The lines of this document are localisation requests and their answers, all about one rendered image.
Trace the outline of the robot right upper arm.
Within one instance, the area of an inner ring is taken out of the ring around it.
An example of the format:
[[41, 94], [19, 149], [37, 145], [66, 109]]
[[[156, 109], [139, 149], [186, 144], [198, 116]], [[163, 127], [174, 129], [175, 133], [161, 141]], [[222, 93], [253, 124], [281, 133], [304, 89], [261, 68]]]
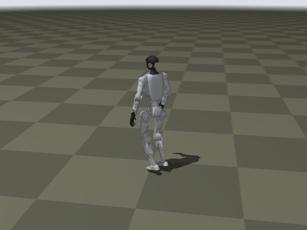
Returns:
[[163, 73], [163, 85], [165, 86], [164, 88], [164, 93], [168, 94], [170, 92], [170, 85], [169, 85], [169, 81], [168, 81], [168, 75], [166, 73]]

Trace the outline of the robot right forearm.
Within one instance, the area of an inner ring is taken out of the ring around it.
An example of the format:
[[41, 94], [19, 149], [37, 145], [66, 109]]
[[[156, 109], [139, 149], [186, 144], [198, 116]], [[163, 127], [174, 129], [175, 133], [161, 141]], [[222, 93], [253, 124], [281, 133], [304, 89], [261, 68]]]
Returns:
[[[170, 92], [169, 92], [169, 93], [170, 93]], [[162, 98], [161, 105], [165, 105], [165, 103], [167, 102], [169, 93], [168, 93], [168, 94], [163, 93], [163, 98]]]

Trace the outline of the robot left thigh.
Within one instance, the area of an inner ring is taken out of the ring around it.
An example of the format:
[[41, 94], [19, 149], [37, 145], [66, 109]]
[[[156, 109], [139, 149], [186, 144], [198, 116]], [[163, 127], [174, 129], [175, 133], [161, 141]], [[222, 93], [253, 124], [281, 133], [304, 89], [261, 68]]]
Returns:
[[139, 118], [139, 130], [140, 130], [140, 135], [141, 139], [146, 138], [148, 144], [151, 142], [151, 137], [147, 135], [148, 131], [148, 125], [149, 125], [149, 120], [151, 119], [152, 116], [152, 111], [142, 111], [140, 113], [140, 118]]

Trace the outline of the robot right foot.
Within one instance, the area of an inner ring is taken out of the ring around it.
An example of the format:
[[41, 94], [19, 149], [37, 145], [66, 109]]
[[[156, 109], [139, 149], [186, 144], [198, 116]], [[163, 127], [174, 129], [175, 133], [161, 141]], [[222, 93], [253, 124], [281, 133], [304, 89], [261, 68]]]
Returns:
[[168, 166], [168, 162], [164, 160], [164, 162], [161, 161], [157, 165], [159, 165], [159, 166]]

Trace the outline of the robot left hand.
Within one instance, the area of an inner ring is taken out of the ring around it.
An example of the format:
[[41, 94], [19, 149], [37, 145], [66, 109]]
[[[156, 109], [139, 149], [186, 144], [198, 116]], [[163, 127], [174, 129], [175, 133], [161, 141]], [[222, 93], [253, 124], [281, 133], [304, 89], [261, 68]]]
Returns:
[[130, 125], [133, 127], [134, 126], [134, 119], [136, 120], [136, 118], [135, 118], [135, 112], [132, 112], [132, 114], [131, 114], [131, 118], [130, 118]]

